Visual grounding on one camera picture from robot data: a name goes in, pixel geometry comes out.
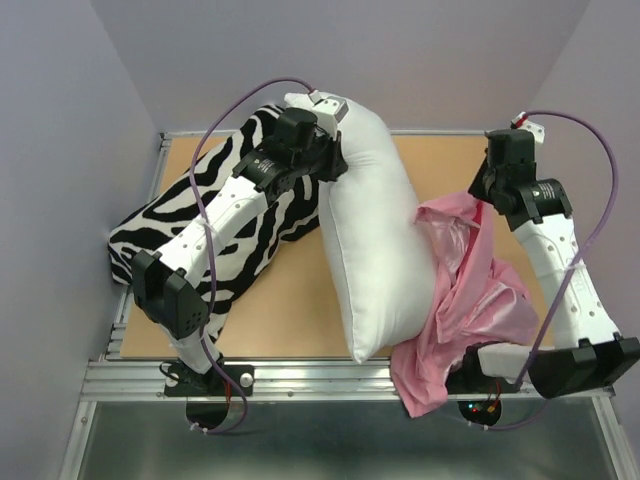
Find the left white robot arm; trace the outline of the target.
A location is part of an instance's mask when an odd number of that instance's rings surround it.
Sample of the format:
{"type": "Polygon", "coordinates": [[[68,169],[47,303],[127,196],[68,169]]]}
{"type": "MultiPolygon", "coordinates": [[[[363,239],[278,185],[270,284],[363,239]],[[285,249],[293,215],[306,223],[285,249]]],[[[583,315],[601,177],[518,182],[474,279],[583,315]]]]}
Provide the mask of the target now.
{"type": "Polygon", "coordinates": [[[219,193],[182,232],[154,253],[132,262],[136,305],[161,326],[186,364],[188,382],[199,393],[215,392],[223,371],[205,326],[210,305],[196,288],[215,258],[251,220],[267,211],[296,181],[308,176],[333,182],[347,170],[338,125],[348,111],[338,98],[310,109],[289,107],[274,131],[232,170],[219,193]]]}

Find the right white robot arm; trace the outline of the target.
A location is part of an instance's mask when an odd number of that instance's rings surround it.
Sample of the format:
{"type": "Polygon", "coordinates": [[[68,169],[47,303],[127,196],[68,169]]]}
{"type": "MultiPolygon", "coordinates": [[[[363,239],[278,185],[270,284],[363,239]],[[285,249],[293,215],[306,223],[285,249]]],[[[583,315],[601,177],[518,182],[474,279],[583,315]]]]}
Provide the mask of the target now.
{"type": "Polygon", "coordinates": [[[472,348],[460,366],[463,384],[482,390],[495,378],[527,382],[544,398],[612,386],[639,360],[639,341],[625,337],[608,315],[582,259],[573,209],[562,184],[539,179],[539,129],[493,130],[469,192],[502,215],[525,250],[543,292],[547,316],[540,328],[553,335],[543,348],[494,343],[472,348]]]}

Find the pink satin rose pillowcase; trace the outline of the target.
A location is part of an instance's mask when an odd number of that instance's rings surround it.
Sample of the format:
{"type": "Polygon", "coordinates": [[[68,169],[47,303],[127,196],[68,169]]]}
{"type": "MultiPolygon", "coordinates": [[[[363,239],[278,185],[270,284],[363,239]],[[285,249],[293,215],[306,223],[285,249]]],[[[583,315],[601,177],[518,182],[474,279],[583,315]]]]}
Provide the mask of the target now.
{"type": "Polygon", "coordinates": [[[433,304],[418,342],[469,337],[528,344],[538,317],[516,269],[494,256],[491,207],[451,194],[422,204],[416,221],[427,227],[437,261],[433,304]]]}

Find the white pillow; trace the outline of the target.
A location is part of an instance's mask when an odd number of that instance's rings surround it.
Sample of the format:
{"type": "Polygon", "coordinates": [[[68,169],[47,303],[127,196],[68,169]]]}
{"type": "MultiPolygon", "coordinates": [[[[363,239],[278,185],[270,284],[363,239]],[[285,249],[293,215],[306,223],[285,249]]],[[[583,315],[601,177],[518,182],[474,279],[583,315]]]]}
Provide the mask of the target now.
{"type": "Polygon", "coordinates": [[[337,127],[347,170],[319,185],[318,214],[347,350],[362,364],[418,335],[430,313],[436,261],[417,224],[418,197],[394,139],[375,112],[321,92],[288,93],[289,107],[339,106],[337,127]]]}

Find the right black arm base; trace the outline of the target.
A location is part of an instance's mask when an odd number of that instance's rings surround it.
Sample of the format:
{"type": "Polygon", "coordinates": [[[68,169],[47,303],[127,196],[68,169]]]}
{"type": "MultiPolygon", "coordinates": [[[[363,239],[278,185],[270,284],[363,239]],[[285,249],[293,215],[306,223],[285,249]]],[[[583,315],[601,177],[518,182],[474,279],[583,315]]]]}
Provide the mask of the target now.
{"type": "Polygon", "coordinates": [[[446,387],[450,394],[489,394],[496,393],[497,390],[500,390],[502,395],[518,392],[518,389],[504,378],[484,375],[467,378],[459,371],[449,374],[446,387]]]}

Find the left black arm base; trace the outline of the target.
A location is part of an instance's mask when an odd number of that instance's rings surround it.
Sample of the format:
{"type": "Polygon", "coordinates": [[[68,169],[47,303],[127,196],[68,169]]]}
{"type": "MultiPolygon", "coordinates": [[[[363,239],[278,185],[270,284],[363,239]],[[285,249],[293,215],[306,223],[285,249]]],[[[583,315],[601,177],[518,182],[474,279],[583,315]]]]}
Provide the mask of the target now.
{"type": "MultiPolygon", "coordinates": [[[[165,377],[164,395],[167,397],[218,397],[230,391],[227,382],[214,369],[199,374],[180,360],[170,360],[162,362],[159,371],[165,377]]],[[[224,364],[222,371],[238,384],[246,396],[253,394],[253,365],[224,364]]]]}

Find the plain pink pillow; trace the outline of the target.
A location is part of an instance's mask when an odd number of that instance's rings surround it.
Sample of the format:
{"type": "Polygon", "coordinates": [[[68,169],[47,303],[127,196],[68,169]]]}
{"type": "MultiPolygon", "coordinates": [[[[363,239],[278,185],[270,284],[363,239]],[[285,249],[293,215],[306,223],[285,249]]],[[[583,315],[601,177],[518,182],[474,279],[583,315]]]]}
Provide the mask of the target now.
{"type": "Polygon", "coordinates": [[[446,381],[466,349],[492,342],[529,344],[538,315],[516,269],[494,255],[494,210],[466,192],[421,204],[436,260],[433,301],[422,331],[396,345],[390,373],[412,418],[448,400],[446,381]]]}

